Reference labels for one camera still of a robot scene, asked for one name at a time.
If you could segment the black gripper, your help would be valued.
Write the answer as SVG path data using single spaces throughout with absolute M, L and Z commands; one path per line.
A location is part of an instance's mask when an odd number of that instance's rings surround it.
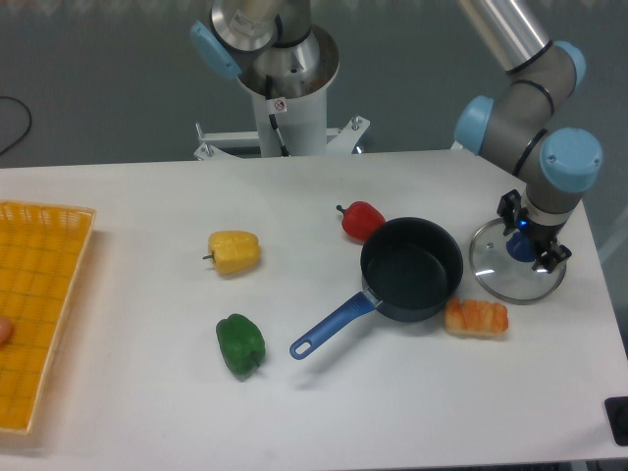
M 535 258 L 534 271 L 555 271 L 572 256 L 571 250 L 557 237 L 572 212 L 547 213 L 533 205 L 521 209 L 521 195 L 513 189 L 504 194 L 497 206 L 503 234 L 512 236 L 513 258 Z

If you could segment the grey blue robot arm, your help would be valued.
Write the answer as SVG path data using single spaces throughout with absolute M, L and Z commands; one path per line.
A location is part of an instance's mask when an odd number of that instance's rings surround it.
M 460 9 L 508 75 L 498 99 L 474 98 L 460 114 L 454 140 L 520 179 L 497 207 L 511 255 L 553 272 L 569 258 L 557 236 L 602 164 L 587 131 L 548 131 L 547 121 L 586 73 L 581 51 L 554 41 L 523 1 L 463 1 Z M 311 21 L 306 1 L 217 1 L 189 33 L 201 60 L 238 81 L 252 99 L 263 156 L 346 154 L 367 123 L 327 126 L 327 89 L 339 69 L 333 39 Z

